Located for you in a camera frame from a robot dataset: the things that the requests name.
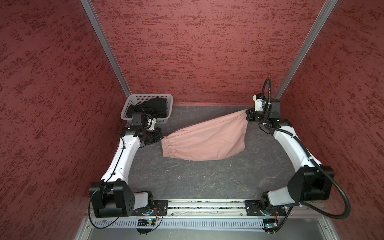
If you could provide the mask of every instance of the red wall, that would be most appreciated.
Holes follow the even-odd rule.
[[[281,103],[352,203],[341,239],[383,239],[384,1],[339,0]],[[334,190],[328,210],[341,213]]]
[[[92,2],[132,93],[252,104],[268,76],[277,90],[324,0]]]
[[[125,95],[80,1],[1,1],[0,29],[0,239],[73,239]]]

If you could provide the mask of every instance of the black cloth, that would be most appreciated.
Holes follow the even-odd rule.
[[[153,98],[135,106],[129,106],[127,117],[132,118],[132,113],[146,113],[154,118],[167,117],[167,100],[165,98]]]

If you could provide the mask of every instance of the white plastic basket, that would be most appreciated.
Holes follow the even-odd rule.
[[[125,101],[124,107],[121,111],[121,119],[132,122],[132,118],[127,118],[128,107],[143,103],[152,98],[165,98],[167,100],[167,117],[156,118],[156,123],[167,123],[170,113],[172,112],[173,97],[171,94],[131,94]]]

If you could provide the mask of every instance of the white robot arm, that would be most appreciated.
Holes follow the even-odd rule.
[[[129,128],[120,134],[120,142],[107,172],[100,182],[89,189],[96,217],[127,217],[134,209],[153,208],[151,192],[133,193],[128,186],[128,174],[141,144],[148,145],[163,138],[156,119],[143,113],[133,113]]]
[[[267,83],[269,87],[268,98],[264,96]],[[288,181],[286,187],[262,194],[258,206],[260,212],[268,216],[275,213],[282,206],[290,207],[290,212],[293,206],[305,205],[330,218],[346,218],[351,211],[351,206],[344,191],[333,179],[334,172],[332,168],[323,166],[297,137],[292,124],[288,120],[280,118],[280,101],[271,98],[270,78],[265,80],[262,93],[254,95],[253,100],[255,101],[255,108],[246,111],[247,120],[258,122],[259,126],[263,125],[275,137],[283,146],[296,172]],[[329,214],[306,202],[327,200],[332,185],[337,188],[344,200],[345,208],[342,214]]]

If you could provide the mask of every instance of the pink cloth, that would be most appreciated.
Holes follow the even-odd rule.
[[[192,161],[219,160],[244,150],[245,110],[201,122],[161,140],[164,157]]]

